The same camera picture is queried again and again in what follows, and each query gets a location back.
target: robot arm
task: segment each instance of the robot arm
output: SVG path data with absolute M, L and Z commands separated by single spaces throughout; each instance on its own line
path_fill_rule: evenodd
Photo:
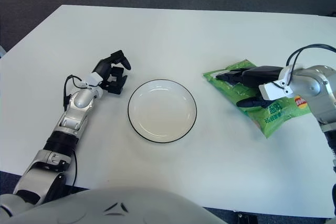
M 131 66 L 121 50 L 101 60 L 93 72 L 79 83 L 79 91 L 65 96 L 65 112 L 60 117 L 44 148 L 36 154 L 13 194 L 0 196 L 1 220 L 26 211 L 34 206 L 57 199 L 66 183 L 64 171 L 88 122 L 88 115 L 103 90 L 120 94 L 127 76 L 123 68 L 111 67 L 121 63 L 126 69 Z

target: white table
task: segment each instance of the white table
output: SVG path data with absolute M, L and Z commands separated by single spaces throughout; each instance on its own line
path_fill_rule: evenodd
M 1 64 L 1 170 L 22 174 L 62 113 L 65 77 L 84 77 L 122 49 L 132 65 L 120 96 L 105 95 L 77 149 L 77 186 L 155 187 L 213 208 L 333 216 L 333 156 L 311 114 L 266 139 L 202 73 L 248 58 L 284 66 L 312 43 L 336 45 L 336 19 L 312 15 L 61 6 Z M 305 51 L 299 62 L 336 67 L 336 55 Z M 198 112 L 171 144 L 137 135 L 127 117 L 132 92 L 151 79 L 187 87 Z M 73 180 L 74 166 L 68 172 Z

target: white plate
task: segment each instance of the white plate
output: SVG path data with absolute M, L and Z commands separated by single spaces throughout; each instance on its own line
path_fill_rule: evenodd
M 128 117 L 141 136 L 156 143 L 182 138 L 193 127 L 196 103 L 190 92 L 170 80 L 153 80 L 138 87 L 128 103 Z

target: green snack bag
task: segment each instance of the green snack bag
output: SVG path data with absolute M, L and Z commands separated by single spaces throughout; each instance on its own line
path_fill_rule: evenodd
M 245 87 L 241 83 L 233 86 L 226 81 L 217 80 L 216 76 L 224 70 L 247 67 L 255 67 L 255 65 L 248 60 L 243 60 L 228 66 L 226 69 L 211 71 L 203 74 L 203 76 L 235 105 L 242 99 L 254 97 L 258 93 L 258 90 Z M 270 137 L 283 122 L 310 112 L 307 102 L 299 96 L 280 98 L 265 109 L 262 107 L 239 109 L 253 120 L 265 137 Z

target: black wire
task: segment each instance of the black wire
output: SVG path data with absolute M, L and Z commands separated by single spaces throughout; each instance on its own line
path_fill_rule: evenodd
M 72 82 L 73 82 L 74 86 L 75 86 L 77 89 L 87 89 L 86 87 L 79 87 L 79 86 L 77 86 L 77 85 L 75 84 L 75 78 L 76 78 L 77 80 L 79 80 L 79 81 L 82 81 L 82 79 L 80 79 L 80 78 L 77 77 L 77 76 L 72 76 Z
M 294 60 L 294 63 L 293 63 L 293 66 L 292 66 L 292 71 L 290 72 L 290 77 L 289 77 L 289 80 L 288 80 L 288 83 L 287 83 L 287 86 L 289 86 L 289 84 L 291 83 L 292 79 L 293 79 L 293 74 L 294 74 L 294 67 L 295 67 L 295 64 L 296 64 L 296 61 L 300 55 L 300 53 L 302 52 L 303 50 L 299 51 L 298 54 L 296 55 L 295 57 L 295 60 Z
M 72 186 L 71 186 L 71 188 L 70 188 L 70 191 L 69 191 L 69 194 L 72 194 L 72 190 L 73 190 L 73 188 L 74 188 L 74 186 L 75 186 L 75 183 L 76 183 L 76 180 L 77 180 L 77 171 L 78 171 L 78 164 L 77 164 L 77 156 L 76 156 L 76 152 L 75 152 L 75 150 L 73 150 L 73 156 L 74 156 L 74 158 L 75 158 L 75 178 L 74 178 L 74 181 L 73 181 L 73 183 L 72 183 Z
M 308 46 L 305 46 L 305 47 L 301 47 L 299 48 L 298 50 L 296 50 L 295 52 L 293 52 L 287 59 L 287 62 L 286 62 L 286 66 L 289 65 L 290 63 L 290 60 L 293 58 L 294 55 L 296 55 L 299 51 L 303 51 L 307 48 L 322 48 L 322 49 L 326 49 L 326 50 L 329 50 L 329 51 L 333 51 L 333 52 L 336 52 L 336 48 L 332 47 L 332 46 L 329 46 L 329 45 L 326 45 L 326 44 L 311 44 L 311 45 L 308 45 Z
M 74 86 L 75 86 L 76 88 L 78 88 L 78 89 L 86 89 L 86 88 L 77 86 L 77 85 L 75 84 L 75 78 L 76 78 L 77 80 L 79 80 L 79 81 L 82 81 L 82 79 L 80 79 L 78 76 L 74 76 L 74 75 L 71 74 L 71 75 L 69 75 L 69 76 L 67 77 L 67 79 L 66 79 L 65 82 L 64 82 L 64 87 L 63 87 L 63 107 L 64 107 L 64 111 L 67 111 L 67 106 L 68 106 L 68 102 L 69 102 L 69 101 L 67 101 L 67 100 L 70 99 L 70 97 L 71 97 L 71 94 L 67 97 L 67 83 L 68 83 L 68 81 L 69 81 L 70 79 L 72 79 L 72 82 L 73 82 L 73 84 L 74 84 Z
M 272 83 L 276 86 L 276 87 L 278 87 L 278 88 L 280 88 L 280 89 L 285 89 L 284 87 L 282 87 L 282 86 L 280 86 L 280 85 L 278 85 L 278 84 L 276 84 L 275 82 L 273 82 L 272 81 Z
M 329 46 L 329 45 L 326 45 L 326 44 L 311 44 L 311 45 L 299 48 L 298 50 L 296 50 L 295 52 L 293 52 L 288 57 L 287 62 L 286 62 L 286 66 L 288 66 L 289 63 L 290 63 L 290 61 L 291 61 L 291 59 L 296 55 L 294 63 L 293 63 L 293 66 L 292 66 L 292 70 L 291 70 L 291 73 L 290 73 L 289 81 L 288 81 L 287 85 L 289 85 L 291 83 L 292 79 L 293 79 L 293 73 L 294 73 L 295 64 L 296 64 L 296 61 L 297 61 L 300 53 L 303 50 L 308 49 L 308 48 L 322 48 L 322 49 L 326 49 L 326 50 L 329 50 L 329 51 L 332 51 L 332 52 L 336 53 L 336 48 L 334 48 L 332 46 Z

